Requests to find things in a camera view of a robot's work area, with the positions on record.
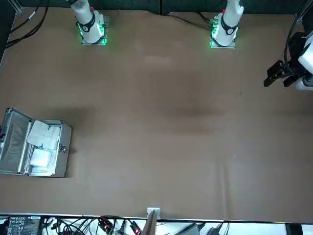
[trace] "electronics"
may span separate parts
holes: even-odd
[[[99,227],[107,234],[111,235],[113,233],[114,227],[113,224],[105,217],[100,217],[98,219]]]
[[[43,221],[40,216],[12,216],[7,235],[40,235]]]
[[[123,221],[122,226],[115,232],[116,235],[124,235],[126,220]]]
[[[190,224],[176,235],[200,235],[200,230],[205,226],[205,223],[197,225],[196,223]]]
[[[220,233],[216,228],[210,228],[207,235],[220,235]]]
[[[131,229],[132,231],[136,234],[136,235],[141,235],[142,230],[140,229],[140,227],[137,225],[137,223],[135,221],[130,221],[131,223]]]

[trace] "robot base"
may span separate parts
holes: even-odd
[[[212,36],[210,37],[210,47],[211,48],[226,48],[226,49],[235,49],[236,45],[235,45],[235,41],[232,41],[231,44],[229,44],[226,47],[220,46],[218,43],[216,43],[216,41],[212,38]]]
[[[85,39],[82,37],[82,45],[106,45],[108,41],[108,29],[109,29],[109,22],[110,17],[109,16],[103,16],[103,25],[100,28],[100,30],[104,31],[103,37],[101,37],[96,43],[87,43]]]

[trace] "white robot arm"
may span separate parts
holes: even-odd
[[[306,40],[299,62],[308,71],[308,74],[298,80],[297,89],[313,91],[313,32]]]
[[[221,47],[230,45],[238,30],[239,20],[244,12],[241,0],[227,0],[225,12],[218,14],[218,24],[212,33],[212,39]]]
[[[88,0],[67,0],[74,11],[82,37],[89,44],[98,42],[104,35],[103,15],[90,8]]]

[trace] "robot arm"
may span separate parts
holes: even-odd
[[[270,86],[277,79],[283,78],[285,87],[297,82],[297,89],[313,90],[313,31],[310,33],[296,32],[292,35],[298,20],[304,15],[313,14],[312,11],[309,11],[312,6],[313,0],[306,0],[297,13],[286,41],[284,62],[279,60],[268,69],[268,77],[263,82],[265,87]],[[306,28],[312,24],[312,21],[308,22]],[[290,54],[289,60],[287,59],[287,48]]]
[[[218,26],[212,34],[212,39],[221,47],[230,45],[236,37],[238,23],[244,12],[241,4],[241,0],[227,0],[225,12],[215,17],[218,20]]]
[[[88,0],[67,0],[74,11],[82,37],[89,44],[98,42],[103,36],[103,15],[90,8]]]

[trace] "wire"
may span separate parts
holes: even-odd
[[[10,31],[10,33],[13,33],[15,30],[19,29],[19,28],[22,27],[24,24],[26,24],[26,23],[34,16],[34,14],[37,12],[37,10],[38,10],[39,6],[41,5],[42,1],[43,1],[43,0],[40,0],[40,2],[39,2],[39,4],[38,4],[38,6],[36,7],[36,9],[27,17],[27,19],[26,19],[23,23],[21,23],[20,25],[18,25],[18,26],[16,26],[15,28],[13,28],[13,29]]]
[[[227,228],[226,228],[226,230],[225,230],[225,233],[224,233],[224,235],[228,235],[228,231],[229,231],[229,226],[230,226],[230,224],[229,224],[229,223],[227,223]]]
[[[40,20],[40,22],[30,32],[26,33],[24,36],[22,36],[22,37],[20,37],[18,39],[14,39],[12,41],[7,42],[5,48],[9,48],[9,47],[15,45],[16,43],[22,41],[23,39],[29,38],[32,35],[34,35],[40,29],[40,27],[42,26],[42,24],[43,24],[43,22],[45,20],[45,16],[46,16],[46,14],[48,12],[49,4],[50,4],[50,0],[47,0],[47,5],[45,7],[45,13],[44,13],[42,19]]]
[[[205,17],[201,12],[198,12],[198,14],[200,15],[200,17],[201,17],[205,22],[209,23],[209,21],[210,21],[211,18]]]
[[[291,28],[290,28],[290,31],[289,31],[289,34],[288,34],[288,37],[286,40],[285,50],[284,50],[284,63],[285,63],[286,70],[290,71],[292,74],[295,74],[295,72],[289,67],[289,64],[288,64],[288,58],[287,58],[288,44],[289,44],[292,32],[293,32],[295,25],[297,24],[299,18],[304,14],[304,12],[306,12],[306,10],[308,8],[312,7],[312,3],[313,3],[313,0],[307,0],[306,3],[301,6],[301,8],[299,9],[299,12],[296,14],[296,17],[294,19],[294,22],[293,22]]]
[[[97,229],[96,229],[96,234],[95,235],[97,235],[97,233],[98,233],[98,229],[99,229],[99,221],[98,221],[98,224],[97,224]]]
[[[206,30],[209,30],[209,27],[208,27],[208,26],[205,26],[205,25],[203,25],[203,24],[194,23],[194,22],[192,22],[192,21],[186,20],[186,19],[181,18],[181,17],[179,17],[179,16],[174,16],[174,15],[167,15],[167,16],[174,17],[174,18],[180,19],[181,21],[184,21],[184,22],[186,22],[186,23],[192,24],[192,25],[194,25],[194,26],[197,26],[197,27],[200,27],[200,28],[204,28],[204,29],[206,29]]]

